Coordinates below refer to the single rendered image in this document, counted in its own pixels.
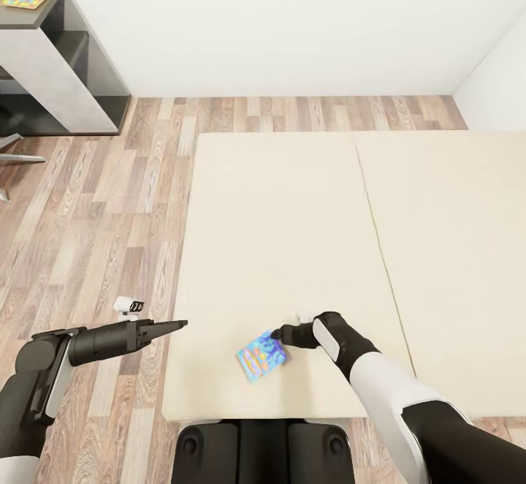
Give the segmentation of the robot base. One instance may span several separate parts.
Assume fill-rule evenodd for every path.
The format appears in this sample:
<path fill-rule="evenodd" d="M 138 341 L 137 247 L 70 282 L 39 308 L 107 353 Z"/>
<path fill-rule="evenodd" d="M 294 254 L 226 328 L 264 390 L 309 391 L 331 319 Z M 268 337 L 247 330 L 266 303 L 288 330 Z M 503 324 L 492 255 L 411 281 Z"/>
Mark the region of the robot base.
<path fill-rule="evenodd" d="M 171 484 L 356 484 L 345 420 L 182 422 Z"/>

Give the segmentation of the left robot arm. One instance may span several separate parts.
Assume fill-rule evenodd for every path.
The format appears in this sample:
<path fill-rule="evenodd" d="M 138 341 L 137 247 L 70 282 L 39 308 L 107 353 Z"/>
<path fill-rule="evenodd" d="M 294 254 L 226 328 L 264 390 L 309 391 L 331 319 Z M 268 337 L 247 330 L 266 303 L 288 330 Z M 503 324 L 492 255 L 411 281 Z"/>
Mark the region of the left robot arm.
<path fill-rule="evenodd" d="M 0 392 L 0 484 L 32 484 L 74 367 L 136 352 L 185 325 L 141 319 L 145 303 L 120 296 L 119 322 L 45 331 L 19 351 L 15 374 Z"/>

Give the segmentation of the board game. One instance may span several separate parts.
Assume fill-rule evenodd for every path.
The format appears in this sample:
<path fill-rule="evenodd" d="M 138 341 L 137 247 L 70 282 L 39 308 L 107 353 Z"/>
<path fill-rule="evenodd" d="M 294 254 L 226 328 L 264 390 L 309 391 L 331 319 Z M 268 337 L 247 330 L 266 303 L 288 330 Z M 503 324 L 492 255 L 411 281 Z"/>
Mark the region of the board game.
<path fill-rule="evenodd" d="M 252 384 L 287 359 L 278 340 L 270 338 L 271 333 L 272 330 L 269 329 L 237 352 Z"/>

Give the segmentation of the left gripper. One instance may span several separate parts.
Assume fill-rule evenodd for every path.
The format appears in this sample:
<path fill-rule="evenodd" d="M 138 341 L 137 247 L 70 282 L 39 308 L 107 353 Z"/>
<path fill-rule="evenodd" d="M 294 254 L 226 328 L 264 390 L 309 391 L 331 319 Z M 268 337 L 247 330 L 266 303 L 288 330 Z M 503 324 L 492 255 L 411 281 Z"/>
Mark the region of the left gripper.
<path fill-rule="evenodd" d="M 97 360 L 106 360 L 136 352 L 151 344 L 151 340 L 184 325 L 184 322 L 155 323 L 153 319 L 140 319 L 101 326 L 94 339 L 95 356 Z"/>

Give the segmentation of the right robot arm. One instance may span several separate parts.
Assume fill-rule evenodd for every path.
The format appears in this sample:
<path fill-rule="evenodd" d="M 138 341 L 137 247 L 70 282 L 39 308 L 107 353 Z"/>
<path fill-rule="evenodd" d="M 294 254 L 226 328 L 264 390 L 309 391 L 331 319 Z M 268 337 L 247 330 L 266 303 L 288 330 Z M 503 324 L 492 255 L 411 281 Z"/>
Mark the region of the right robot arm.
<path fill-rule="evenodd" d="M 270 335 L 321 345 L 367 410 L 408 484 L 526 484 L 526 449 L 471 424 L 432 387 L 402 370 L 337 311 L 298 309 L 296 325 Z"/>

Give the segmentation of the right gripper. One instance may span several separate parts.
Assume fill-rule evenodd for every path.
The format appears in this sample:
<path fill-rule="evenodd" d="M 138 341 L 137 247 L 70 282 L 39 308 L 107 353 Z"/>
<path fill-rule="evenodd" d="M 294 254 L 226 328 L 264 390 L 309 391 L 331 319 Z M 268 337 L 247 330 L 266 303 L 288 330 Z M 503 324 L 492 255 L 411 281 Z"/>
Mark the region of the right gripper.
<path fill-rule="evenodd" d="M 314 349 L 307 344 L 307 341 L 304 339 L 303 328 L 306 324 L 301 325 L 288 325 L 285 324 L 281 328 L 277 328 L 270 335 L 271 339 L 280 339 L 282 344 L 296 346 L 301 348 Z"/>

